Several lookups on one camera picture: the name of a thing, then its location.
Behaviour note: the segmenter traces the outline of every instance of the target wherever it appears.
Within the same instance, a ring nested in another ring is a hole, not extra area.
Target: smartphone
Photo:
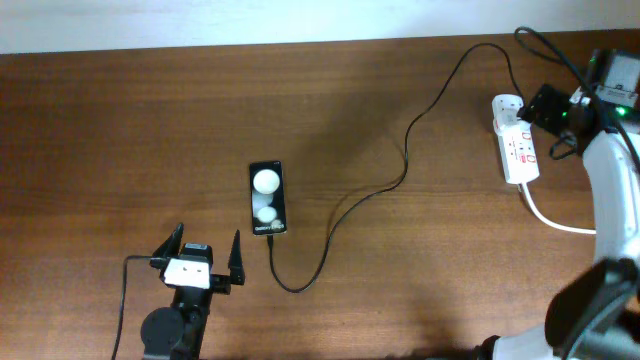
[[[280,161],[249,165],[253,235],[273,235],[287,231],[284,181]]]

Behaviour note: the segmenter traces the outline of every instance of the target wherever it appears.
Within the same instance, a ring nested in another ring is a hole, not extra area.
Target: wood grain
[[[551,35],[578,63],[598,47],[640,51],[639,38]],[[472,54],[416,125],[405,183],[337,231],[312,290],[277,287],[251,235],[248,164],[279,159],[290,229],[275,262],[304,283],[331,221],[400,174],[409,121],[480,41],[505,46],[527,97],[576,86],[506,35],[0,57],[0,358],[107,358],[122,259],[179,221],[218,272],[242,234],[247,283],[214,298],[206,359],[401,357],[540,323],[593,238],[546,227],[504,183],[490,102],[513,90],[495,50]],[[534,139],[540,210],[593,226],[580,159],[553,162],[554,139]],[[171,298],[131,266],[119,358],[141,358],[141,322]]]

